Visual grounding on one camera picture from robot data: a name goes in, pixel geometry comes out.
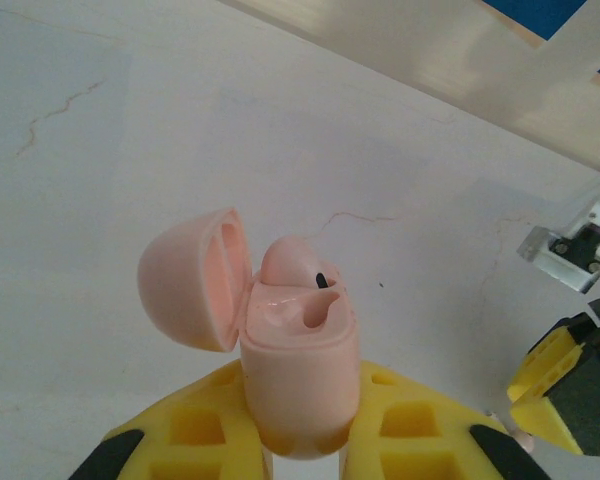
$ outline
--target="white table surface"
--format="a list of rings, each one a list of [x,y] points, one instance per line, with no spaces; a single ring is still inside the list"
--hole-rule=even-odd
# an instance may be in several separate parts
[[[223,4],[135,4],[0,2],[0,480],[66,479],[236,358],[168,340],[135,286],[150,239],[228,205],[256,268],[288,233],[339,265],[365,358],[504,411],[527,349],[600,296],[515,250],[600,174]],[[555,480],[600,479],[538,443]]]

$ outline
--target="earbud case lid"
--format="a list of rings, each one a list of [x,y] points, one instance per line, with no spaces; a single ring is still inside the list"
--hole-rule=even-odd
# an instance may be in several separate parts
[[[140,299],[153,323],[178,343],[217,352],[235,347],[251,290],[251,259],[233,208],[176,225],[145,249]]]

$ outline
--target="pink earbud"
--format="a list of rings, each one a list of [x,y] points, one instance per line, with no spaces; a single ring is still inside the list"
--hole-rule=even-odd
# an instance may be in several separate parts
[[[279,238],[262,260],[260,281],[265,285],[327,288],[322,263],[307,241],[297,235]]]

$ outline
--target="metal screw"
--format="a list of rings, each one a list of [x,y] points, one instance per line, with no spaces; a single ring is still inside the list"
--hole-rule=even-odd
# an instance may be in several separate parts
[[[600,270],[600,262],[594,260],[588,265],[587,268],[591,273],[596,273],[598,270]]]
[[[567,253],[567,250],[569,250],[569,247],[564,243],[559,243],[555,246],[554,250],[558,255],[564,255],[565,253]]]

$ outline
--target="open lid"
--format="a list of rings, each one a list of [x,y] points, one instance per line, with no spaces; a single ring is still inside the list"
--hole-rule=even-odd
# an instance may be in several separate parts
[[[247,240],[233,208],[170,228],[138,266],[140,299],[156,327],[204,350],[233,350],[250,282]]]

